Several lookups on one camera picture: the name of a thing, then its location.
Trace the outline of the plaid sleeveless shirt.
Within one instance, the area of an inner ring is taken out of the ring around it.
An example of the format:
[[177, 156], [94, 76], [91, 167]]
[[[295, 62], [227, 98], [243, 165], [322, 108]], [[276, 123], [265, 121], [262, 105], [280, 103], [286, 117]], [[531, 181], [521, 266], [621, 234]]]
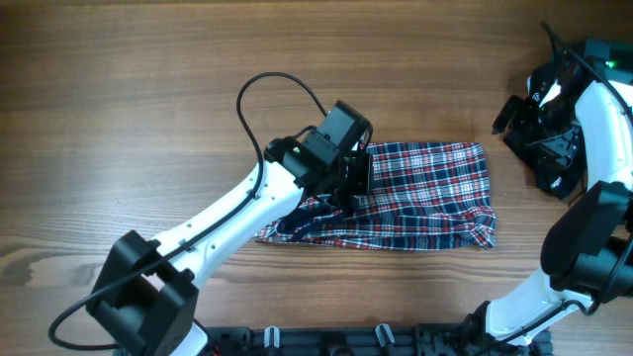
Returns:
[[497, 216], [480, 144], [385, 142], [368, 151], [369, 194], [342, 209], [328, 195], [309, 198], [255, 240], [394, 251], [495, 246]]

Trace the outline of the black mesh shorts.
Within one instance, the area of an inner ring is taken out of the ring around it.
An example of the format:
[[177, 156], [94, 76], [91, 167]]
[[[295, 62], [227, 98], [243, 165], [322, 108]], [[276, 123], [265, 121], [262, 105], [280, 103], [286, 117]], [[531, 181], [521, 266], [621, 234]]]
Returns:
[[537, 187], [560, 200], [581, 181], [632, 186], [632, 47], [586, 39], [574, 49], [581, 61], [554, 53], [493, 124]]

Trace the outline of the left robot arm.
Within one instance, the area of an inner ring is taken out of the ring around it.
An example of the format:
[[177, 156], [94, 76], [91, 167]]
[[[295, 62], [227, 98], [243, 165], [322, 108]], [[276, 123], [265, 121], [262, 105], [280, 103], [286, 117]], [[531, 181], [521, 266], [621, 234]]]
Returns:
[[203, 355], [210, 338], [195, 319], [215, 271], [266, 225], [307, 198], [367, 190], [372, 125], [342, 101], [307, 135], [272, 140], [232, 190], [150, 240], [135, 231], [113, 245], [86, 309], [129, 355]]

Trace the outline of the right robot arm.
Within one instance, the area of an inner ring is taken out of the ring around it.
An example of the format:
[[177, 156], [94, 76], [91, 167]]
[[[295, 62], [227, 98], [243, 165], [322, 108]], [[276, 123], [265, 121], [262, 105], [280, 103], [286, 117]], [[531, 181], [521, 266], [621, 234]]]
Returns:
[[632, 294], [632, 243], [613, 234], [632, 224], [632, 48], [550, 44], [551, 60], [532, 72], [525, 98], [507, 100], [493, 131], [539, 189], [579, 197], [548, 231], [538, 269], [459, 325], [459, 346], [474, 355], [534, 354], [561, 318]]

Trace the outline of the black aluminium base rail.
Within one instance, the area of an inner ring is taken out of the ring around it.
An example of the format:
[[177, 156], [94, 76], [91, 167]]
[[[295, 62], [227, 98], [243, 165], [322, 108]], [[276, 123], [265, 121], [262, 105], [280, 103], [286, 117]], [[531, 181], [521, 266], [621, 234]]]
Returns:
[[463, 341], [456, 324], [391, 327], [381, 323], [363, 328], [209, 327], [204, 355], [528, 355], [552, 356], [552, 335], [545, 329], [527, 346], [489, 341]]

